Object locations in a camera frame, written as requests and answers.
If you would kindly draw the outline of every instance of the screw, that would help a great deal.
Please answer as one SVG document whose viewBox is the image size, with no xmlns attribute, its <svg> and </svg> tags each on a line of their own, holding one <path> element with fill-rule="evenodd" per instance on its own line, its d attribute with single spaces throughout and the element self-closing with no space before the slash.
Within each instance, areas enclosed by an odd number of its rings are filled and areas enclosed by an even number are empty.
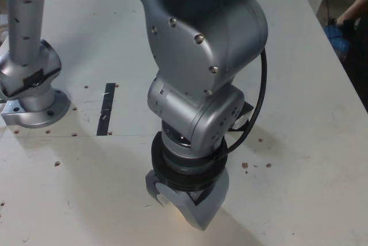
<svg viewBox="0 0 368 246">
<path fill-rule="evenodd" d="M 205 37 L 203 36 L 203 34 L 198 34 L 195 36 L 194 41 L 196 44 L 200 44 L 205 40 Z"/>
<path fill-rule="evenodd" d="M 170 18 L 168 23 L 170 24 L 172 28 L 174 28 L 177 25 L 177 20 L 175 18 Z"/>
<path fill-rule="evenodd" d="M 211 74 L 216 74 L 219 71 L 218 66 L 211 66 L 208 70 Z"/>
<path fill-rule="evenodd" d="M 152 33 L 154 35 L 156 35 L 157 34 L 157 28 L 156 28 L 156 26 L 153 26 L 152 29 L 151 29 L 151 31 L 152 31 Z"/>
</svg>

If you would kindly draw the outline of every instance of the black tape strip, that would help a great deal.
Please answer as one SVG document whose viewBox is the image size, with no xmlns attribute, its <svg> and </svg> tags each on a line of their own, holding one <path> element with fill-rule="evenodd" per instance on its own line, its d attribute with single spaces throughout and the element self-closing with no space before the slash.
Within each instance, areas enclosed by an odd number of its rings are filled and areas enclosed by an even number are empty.
<svg viewBox="0 0 368 246">
<path fill-rule="evenodd" d="M 115 93 L 115 83 L 107 83 L 105 95 L 101 107 L 101 115 L 98 121 L 97 136 L 107 136 L 109 131 L 110 116 L 113 110 L 113 101 Z"/>
</svg>

